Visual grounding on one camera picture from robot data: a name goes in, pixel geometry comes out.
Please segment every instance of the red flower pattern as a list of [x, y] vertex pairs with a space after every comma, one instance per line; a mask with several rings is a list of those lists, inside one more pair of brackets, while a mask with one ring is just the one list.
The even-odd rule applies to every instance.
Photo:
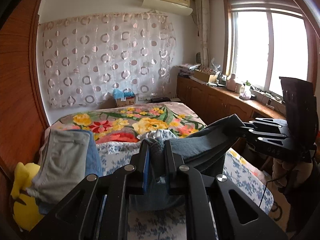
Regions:
[[96, 144], [104, 143], [104, 142], [138, 142], [139, 139], [137, 139], [133, 134], [131, 133], [125, 133], [125, 132], [119, 132], [119, 133], [113, 133], [113, 134], [107, 134], [100, 138], [99, 140], [96, 140]]
[[101, 132], [108, 130], [108, 128], [111, 127], [111, 125], [108, 123], [109, 123], [109, 121], [107, 121], [107, 120], [100, 121], [100, 122], [93, 122], [92, 125], [89, 125], [89, 128], [94, 133], [101, 133]]

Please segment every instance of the floral blanket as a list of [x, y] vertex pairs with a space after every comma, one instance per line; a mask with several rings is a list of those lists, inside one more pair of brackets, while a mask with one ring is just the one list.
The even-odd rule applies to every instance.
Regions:
[[51, 126], [57, 130], [91, 130], [96, 144], [109, 141], [138, 142], [137, 135], [158, 129], [169, 129], [181, 138], [204, 127], [203, 121], [190, 108], [177, 102], [75, 113], [60, 118]]

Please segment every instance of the bed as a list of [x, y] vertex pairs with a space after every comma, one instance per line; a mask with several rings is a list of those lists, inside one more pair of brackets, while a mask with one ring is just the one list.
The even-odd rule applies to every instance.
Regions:
[[[140, 140], [146, 133], [159, 129], [170, 130], [174, 136], [183, 138], [205, 126], [204, 122], [182, 103], [141, 104], [64, 116], [46, 130], [45, 139], [50, 129], [91, 130], [104, 175], [108, 175], [129, 163], [131, 156], [138, 153]], [[261, 172], [232, 148], [226, 153], [223, 173], [259, 205], [264, 190], [264, 185], [258, 179]], [[267, 190], [261, 209], [268, 214], [272, 204], [273, 196]], [[185, 223], [184, 206], [155, 212], [130, 210], [128, 239], [186, 239]]]

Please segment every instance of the wooden wardrobe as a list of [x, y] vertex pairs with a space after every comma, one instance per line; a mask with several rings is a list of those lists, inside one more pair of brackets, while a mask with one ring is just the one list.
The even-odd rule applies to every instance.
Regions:
[[48, 127], [36, 71], [40, 2], [22, 0], [0, 30], [0, 212], [11, 225], [15, 166], [36, 161]]

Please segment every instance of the window frame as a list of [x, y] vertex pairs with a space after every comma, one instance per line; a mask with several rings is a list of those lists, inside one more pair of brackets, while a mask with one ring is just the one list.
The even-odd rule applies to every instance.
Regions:
[[[224, 9], [225, 9], [225, 48], [224, 48], [224, 60], [223, 60], [223, 69], [222, 72], [225, 75], [230, 75], [234, 73], [236, 67], [236, 56], [235, 52], [237, 50], [237, 28], [236, 28], [236, 20], [237, 20], [237, 12], [232, 12], [231, 10], [231, 0], [223, 0], [224, 1]], [[269, 86], [271, 82], [271, 74], [273, 67], [273, 55], [274, 55], [274, 34], [273, 34], [273, 25], [272, 25], [272, 15], [271, 13], [278, 13], [277, 11], [273, 11], [272, 9], [266, 8], [267, 19], [268, 19], [268, 28], [269, 28], [269, 54], [268, 54], [268, 68], [267, 68], [267, 76], [264, 87], [257, 86], [261, 90], [265, 92], [272, 93], [274, 96], [282, 97], [274, 92], [269, 91]], [[318, 57], [317, 57], [317, 46], [316, 46], [316, 32], [307, 20], [306, 17], [299, 17], [291, 14], [291, 16], [303, 18], [305, 23], [305, 28], [307, 32], [307, 44], [308, 44], [308, 75], [307, 80], [313, 83], [313, 92], [315, 92], [316, 88], [316, 78], [317, 78], [317, 68], [318, 68]]]

